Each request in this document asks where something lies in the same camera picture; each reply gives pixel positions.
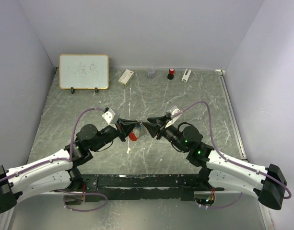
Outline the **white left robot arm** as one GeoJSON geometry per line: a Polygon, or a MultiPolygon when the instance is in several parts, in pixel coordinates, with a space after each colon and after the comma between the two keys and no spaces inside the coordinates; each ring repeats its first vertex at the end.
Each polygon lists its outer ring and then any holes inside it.
{"type": "Polygon", "coordinates": [[[114,139],[125,141],[138,124],[121,118],[101,130],[87,124],[75,134],[72,143],[48,157],[10,169],[0,165],[0,214],[44,192],[78,191],[83,185],[78,166],[91,160],[93,152],[113,143],[114,139]]]}

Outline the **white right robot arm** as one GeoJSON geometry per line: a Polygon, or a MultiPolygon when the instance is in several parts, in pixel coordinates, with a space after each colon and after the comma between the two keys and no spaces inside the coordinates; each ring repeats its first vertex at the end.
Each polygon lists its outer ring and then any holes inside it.
{"type": "Polygon", "coordinates": [[[181,130],[171,124],[168,116],[148,118],[143,125],[152,138],[165,138],[178,151],[187,153],[186,159],[194,166],[205,168],[208,174],[197,178],[201,190],[223,187],[246,193],[264,206],[282,208],[287,181],[279,166],[260,166],[216,151],[202,141],[203,135],[187,122],[181,130]]]}

